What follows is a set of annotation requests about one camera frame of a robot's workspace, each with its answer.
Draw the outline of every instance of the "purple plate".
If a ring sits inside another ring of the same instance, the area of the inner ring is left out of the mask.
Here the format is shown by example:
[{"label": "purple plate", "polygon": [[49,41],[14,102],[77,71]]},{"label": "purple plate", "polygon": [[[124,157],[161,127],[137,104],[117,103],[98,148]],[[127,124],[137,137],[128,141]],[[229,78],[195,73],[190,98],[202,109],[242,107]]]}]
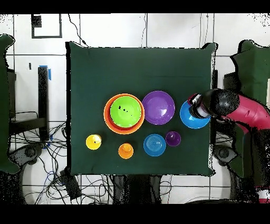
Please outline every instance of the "purple plate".
[{"label": "purple plate", "polygon": [[154,125],[163,125],[175,114],[175,103],[171,96],[163,91],[154,91],[142,101],[145,119]]}]

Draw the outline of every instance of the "small cup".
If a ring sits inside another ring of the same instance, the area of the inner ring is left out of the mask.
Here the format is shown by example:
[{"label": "small cup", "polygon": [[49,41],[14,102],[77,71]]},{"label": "small cup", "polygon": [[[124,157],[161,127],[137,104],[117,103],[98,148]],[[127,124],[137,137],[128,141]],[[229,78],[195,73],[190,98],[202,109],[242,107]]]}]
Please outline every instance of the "small cup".
[{"label": "small cup", "polygon": [[86,146],[91,150],[97,150],[101,146],[100,135],[89,135],[86,139]]},{"label": "small cup", "polygon": [[181,136],[179,135],[178,132],[168,132],[166,134],[165,140],[169,146],[175,147],[175,146],[178,146],[180,144]]},{"label": "small cup", "polygon": [[118,154],[121,158],[128,159],[133,155],[133,147],[129,143],[124,143],[120,145],[118,149]]}]

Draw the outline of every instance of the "dark green tablecloth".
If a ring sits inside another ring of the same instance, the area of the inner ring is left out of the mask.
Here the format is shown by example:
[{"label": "dark green tablecloth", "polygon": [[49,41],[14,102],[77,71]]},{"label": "dark green tablecloth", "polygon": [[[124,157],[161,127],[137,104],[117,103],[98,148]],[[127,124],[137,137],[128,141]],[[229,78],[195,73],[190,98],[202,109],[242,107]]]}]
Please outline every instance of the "dark green tablecloth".
[{"label": "dark green tablecloth", "polygon": [[[195,92],[210,89],[211,55],[216,45],[205,49],[83,48],[69,43],[71,57],[71,173],[72,174],[200,174],[208,168],[209,125],[190,129],[180,119],[181,105]],[[116,94],[129,93],[141,101],[154,90],[167,92],[176,111],[165,125],[144,120],[130,135],[108,129],[103,120],[106,102]],[[143,141],[149,134],[181,134],[177,147],[167,146],[159,157],[147,155]],[[98,150],[85,145],[91,134],[102,137]],[[134,155],[118,155],[121,144],[129,142]]]}]

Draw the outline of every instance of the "yellow cup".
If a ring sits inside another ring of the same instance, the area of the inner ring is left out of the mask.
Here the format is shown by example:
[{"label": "yellow cup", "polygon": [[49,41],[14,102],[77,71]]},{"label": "yellow cup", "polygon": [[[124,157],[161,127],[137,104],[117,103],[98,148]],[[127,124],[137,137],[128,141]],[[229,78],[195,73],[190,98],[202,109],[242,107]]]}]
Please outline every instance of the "yellow cup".
[{"label": "yellow cup", "polygon": [[91,150],[97,150],[101,145],[100,135],[90,135],[86,139],[86,146]]}]

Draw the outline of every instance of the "bowl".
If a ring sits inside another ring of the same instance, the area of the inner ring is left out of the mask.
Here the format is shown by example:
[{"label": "bowl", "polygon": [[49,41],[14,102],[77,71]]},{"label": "bowl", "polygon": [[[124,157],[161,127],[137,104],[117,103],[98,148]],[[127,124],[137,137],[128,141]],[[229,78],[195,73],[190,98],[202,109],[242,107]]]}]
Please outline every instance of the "bowl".
[{"label": "bowl", "polygon": [[166,149],[166,142],[161,135],[151,134],[144,140],[143,148],[150,156],[160,156]]},{"label": "bowl", "polygon": [[181,136],[178,132],[168,132],[165,137],[166,143],[169,146],[178,146],[181,142]]},{"label": "bowl", "polygon": [[117,126],[131,127],[138,123],[141,117],[141,106],[133,97],[119,97],[112,103],[110,115]]},{"label": "bowl", "polygon": [[171,96],[163,91],[153,91],[142,101],[146,120],[154,125],[163,125],[175,114],[175,103]]},{"label": "bowl", "polygon": [[191,105],[188,104],[188,101],[184,102],[181,106],[180,118],[183,124],[192,129],[199,129],[206,126],[210,121],[210,117],[203,119],[193,117],[189,112],[189,107]]},{"label": "bowl", "polygon": [[[128,127],[128,128],[125,128],[125,127],[119,127],[117,126],[111,119],[111,116],[110,116],[110,107],[112,105],[112,103],[119,97],[122,97],[122,96],[130,96],[130,97],[133,97],[134,99],[136,99],[140,106],[141,106],[141,117],[138,121],[138,123],[136,123],[135,125],[131,126],[131,127]],[[128,134],[131,134],[135,131],[137,131],[142,123],[143,123],[143,120],[144,120],[144,108],[143,108],[143,105],[141,103],[141,101],[131,95],[131,94],[118,94],[114,97],[112,97],[105,105],[105,108],[104,108],[104,112],[103,112],[103,117],[104,117],[104,120],[105,120],[105,123],[106,125],[108,126],[109,129],[111,129],[113,132],[117,133],[117,134],[121,134],[121,135],[128,135]]]}]

